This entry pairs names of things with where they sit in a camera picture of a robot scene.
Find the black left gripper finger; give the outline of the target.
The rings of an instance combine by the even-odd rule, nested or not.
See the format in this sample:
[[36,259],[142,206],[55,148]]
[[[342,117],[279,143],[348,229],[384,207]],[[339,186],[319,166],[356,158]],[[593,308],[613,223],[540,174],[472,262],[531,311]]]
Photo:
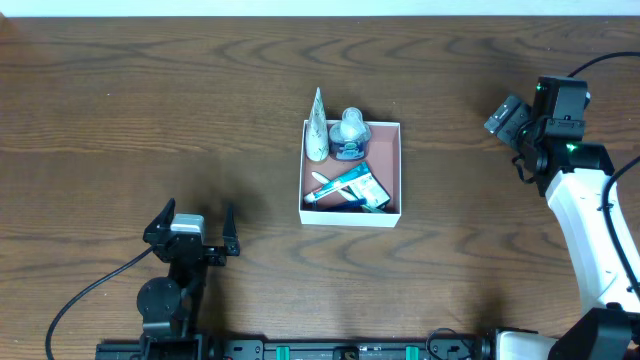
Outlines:
[[223,226],[222,238],[227,256],[240,255],[240,243],[237,234],[233,206],[227,207],[225,222]]
[[158,244],[164,241],[170,232],[171,223],[175,217],[176,201],[170,198],[163,210],[151,221],[143,232],[143,241],[148,244]]

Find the white Pantene conditioner tube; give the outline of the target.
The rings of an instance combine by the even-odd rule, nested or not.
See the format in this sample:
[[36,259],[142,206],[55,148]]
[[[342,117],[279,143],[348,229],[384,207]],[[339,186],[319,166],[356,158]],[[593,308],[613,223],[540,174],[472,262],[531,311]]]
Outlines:
[[305,153],[313,162],[322,162],[329,156],[328,125],[320,88],[316,89],[306,127]]

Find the green Dettol soap bar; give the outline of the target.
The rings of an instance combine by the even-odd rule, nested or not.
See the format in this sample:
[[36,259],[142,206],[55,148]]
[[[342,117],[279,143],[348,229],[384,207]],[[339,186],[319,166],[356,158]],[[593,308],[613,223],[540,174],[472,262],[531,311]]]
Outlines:
[[357,198],[365,199],[366,205],[372,208],[384,207],[391,200],[390,195],[371,173],[357,178],[350,188]]

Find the red Colgate toothpaste tube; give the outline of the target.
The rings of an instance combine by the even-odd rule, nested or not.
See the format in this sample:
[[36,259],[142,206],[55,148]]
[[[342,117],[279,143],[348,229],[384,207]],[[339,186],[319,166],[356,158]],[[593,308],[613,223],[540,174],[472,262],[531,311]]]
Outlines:
[[308,193],[303,197],[305,203],[314,203],[323,199],[345,187],[350,187],[361,183],[372,174],[366,162],[362,162],[348,172],[330,180],[320,188]]

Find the blue Gillette razor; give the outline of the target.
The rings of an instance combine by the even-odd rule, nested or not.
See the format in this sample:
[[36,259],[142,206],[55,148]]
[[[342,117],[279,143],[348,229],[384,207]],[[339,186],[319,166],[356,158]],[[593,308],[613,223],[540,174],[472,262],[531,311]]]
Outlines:
[[356,199],[353,201],[346,201],[337,205],[324,207],[324,208],[318,208],[317,204],[314,204],[313,210],[319,211],[319,212],[344,212],[352,209],[361,208],[366,203],[367,201],[365,199]]

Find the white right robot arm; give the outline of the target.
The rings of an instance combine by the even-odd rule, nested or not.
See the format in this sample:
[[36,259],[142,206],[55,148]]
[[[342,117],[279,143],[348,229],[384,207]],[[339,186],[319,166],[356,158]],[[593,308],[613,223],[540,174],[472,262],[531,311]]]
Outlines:
[[559,338],[525,330],[494,335],[494,359],[621,359],[639,342],[639,253],[604,145],[584,141],[586,81],[541,76],[533,103],[508,97],[486,130],[512,148],[520,180],[557,219],[579,287],[581,317]]

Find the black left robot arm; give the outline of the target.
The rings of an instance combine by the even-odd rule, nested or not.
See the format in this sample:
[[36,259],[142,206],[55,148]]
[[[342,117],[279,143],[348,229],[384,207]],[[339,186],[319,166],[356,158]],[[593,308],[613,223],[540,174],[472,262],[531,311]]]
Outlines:
[[212,246],[205,243],[204,217],[177,214],[175,206],[169,200],[143,233],[153,254],[169,265],[166,276],[149,280],[137,295],[136,305],[143,317],[137,357],[143,360],[202,360],[214,353],[196,326],[207,272],[240,254],[232,207],[227,208],[223,243]]

